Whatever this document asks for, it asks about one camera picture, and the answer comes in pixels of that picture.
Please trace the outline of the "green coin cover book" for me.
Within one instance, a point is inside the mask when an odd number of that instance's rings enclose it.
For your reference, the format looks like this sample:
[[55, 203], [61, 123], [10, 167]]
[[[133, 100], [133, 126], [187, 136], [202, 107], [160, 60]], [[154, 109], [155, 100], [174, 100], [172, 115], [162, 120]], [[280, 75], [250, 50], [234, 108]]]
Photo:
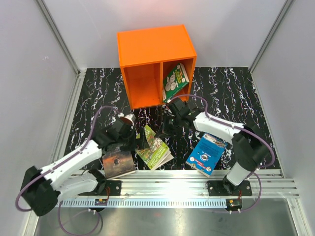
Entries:
[[182, 63], [178, 63], [163, 80], [162, 98], [166, 103], [189, 84], [189, 77]]

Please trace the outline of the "lime green spine book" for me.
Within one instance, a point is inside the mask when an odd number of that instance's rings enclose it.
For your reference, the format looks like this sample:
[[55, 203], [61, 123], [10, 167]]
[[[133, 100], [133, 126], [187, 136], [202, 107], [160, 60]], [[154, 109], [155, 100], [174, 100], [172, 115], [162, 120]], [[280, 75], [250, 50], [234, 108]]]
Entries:
[[146, 140], [149, 149], [137, 150], [137, 155], [144, 161], [150, 170], [156, 170], [160, 166], [174, 158], [169, 147], [161, 138], [155, 138], [155, 132], [150, 126], [144, 126]]

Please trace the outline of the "A Tale of Two Cities book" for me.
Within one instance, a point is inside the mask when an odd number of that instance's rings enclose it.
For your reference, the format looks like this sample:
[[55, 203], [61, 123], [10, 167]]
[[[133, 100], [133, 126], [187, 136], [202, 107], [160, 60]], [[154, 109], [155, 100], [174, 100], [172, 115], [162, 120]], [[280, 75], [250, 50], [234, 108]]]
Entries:
[[105, 177], [109, 180], [135, 173], [130, 151], [107, 152], [102, 157]]

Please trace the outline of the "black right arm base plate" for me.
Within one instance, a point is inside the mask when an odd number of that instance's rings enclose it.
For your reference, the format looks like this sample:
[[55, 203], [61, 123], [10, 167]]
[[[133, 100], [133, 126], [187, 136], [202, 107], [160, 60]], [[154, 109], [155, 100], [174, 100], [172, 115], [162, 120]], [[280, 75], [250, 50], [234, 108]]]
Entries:
[[206, 182], [209, 196], [252, 196], [251, 184], [248, 180], [234, 186], [223, 180], [209, 180]]

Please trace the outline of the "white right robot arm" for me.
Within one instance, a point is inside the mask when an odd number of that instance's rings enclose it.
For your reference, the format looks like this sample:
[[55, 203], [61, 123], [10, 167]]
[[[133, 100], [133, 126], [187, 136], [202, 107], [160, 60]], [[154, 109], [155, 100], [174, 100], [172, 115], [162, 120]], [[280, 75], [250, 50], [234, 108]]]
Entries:
[[236, 163], [222, 180], [223, 190], [228, 195], [235, 195], [245, 178], [255, 172], [272, 152], [270, 146], [259, 137], [259, 128], [253, 122], [232, 123], [210, 116], [207, 110], [191, 109], [179, 98], [173, 99], [166, 106], [156, 137], [163, 139], [179, 133], [182, 128], [194, 128], [232, 145]]

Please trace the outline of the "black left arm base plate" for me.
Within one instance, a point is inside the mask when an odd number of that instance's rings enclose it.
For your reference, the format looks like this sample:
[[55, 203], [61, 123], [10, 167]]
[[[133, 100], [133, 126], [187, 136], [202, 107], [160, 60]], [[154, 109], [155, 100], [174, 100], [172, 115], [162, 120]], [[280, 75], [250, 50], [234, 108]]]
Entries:
[[105, 188], [100, 193], [85, 192], [80, 196], [106, 196], [109, 193], [110, 196], [120, 196], [122, 189], [122, 181], [120, 180], [108, 180]]

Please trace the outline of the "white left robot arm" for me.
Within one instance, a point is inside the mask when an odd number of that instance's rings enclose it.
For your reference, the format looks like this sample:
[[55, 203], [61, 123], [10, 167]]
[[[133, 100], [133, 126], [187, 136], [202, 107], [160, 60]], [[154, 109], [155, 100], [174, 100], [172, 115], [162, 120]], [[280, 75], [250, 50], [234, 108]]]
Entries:
[[112, 125], [93, 133], [80, 148], [58, 161], [40, 169], [35, 166], [28, 168], [21, 186], [21, 197], [30, 210], [36, 216], [44, 216], [70, 197], [82, 193], [103, 194], [106, 177], [99, 170], [89, 170], [78, 177], [72, 175], [106, 152], [148, 148], [144, 130], [140, 131], [139, 138], [136, 137], [135, 120], [134, 114], [118, 118]]

